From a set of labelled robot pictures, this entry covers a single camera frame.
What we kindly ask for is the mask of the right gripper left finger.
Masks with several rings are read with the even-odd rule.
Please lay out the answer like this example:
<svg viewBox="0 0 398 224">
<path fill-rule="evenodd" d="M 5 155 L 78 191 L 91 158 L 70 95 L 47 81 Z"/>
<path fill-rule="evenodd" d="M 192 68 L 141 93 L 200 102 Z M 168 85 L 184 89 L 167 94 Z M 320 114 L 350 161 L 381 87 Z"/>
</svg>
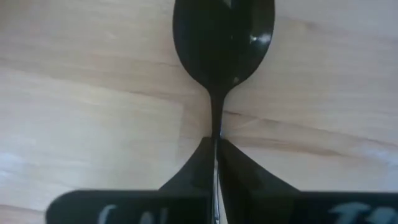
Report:
<svg viewBox="0 0 398 224">
<path fill-rule="evenodd" d="M 203 138 L 158 190 L 74 190 L 51 202 L 45 224 L 211 224 L 214 152 Z"/>
</svg>

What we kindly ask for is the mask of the dark metal spoon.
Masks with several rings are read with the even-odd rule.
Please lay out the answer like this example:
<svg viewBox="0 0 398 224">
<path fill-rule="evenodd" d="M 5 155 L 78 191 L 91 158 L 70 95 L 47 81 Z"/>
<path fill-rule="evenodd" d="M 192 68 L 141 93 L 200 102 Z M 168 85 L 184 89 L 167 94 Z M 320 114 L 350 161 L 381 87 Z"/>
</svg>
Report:
<svg viewBox="0 0 398 224">
<path fill-rule="evenodd" d="M 218 148 L 228 93 L 260 66 L 271 44 L 275 0 L 175 0 L 173 38 L 180 63 L 209 94 L 210 207 L 205 224 L 219 224 Z"/>
</svg>

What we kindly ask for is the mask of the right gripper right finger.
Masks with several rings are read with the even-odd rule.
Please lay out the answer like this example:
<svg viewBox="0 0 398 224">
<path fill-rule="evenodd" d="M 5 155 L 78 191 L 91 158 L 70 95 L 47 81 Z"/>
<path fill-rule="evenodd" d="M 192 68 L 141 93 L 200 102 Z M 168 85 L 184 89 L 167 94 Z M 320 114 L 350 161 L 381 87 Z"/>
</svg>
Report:
<svg viewBox="0 0 398 224">
<path fill-rule="evenodd" d="M 226 139 L 218 159 L 229 224 L 398 224 L 398 193 L 299 190 Z"/>
</svg>

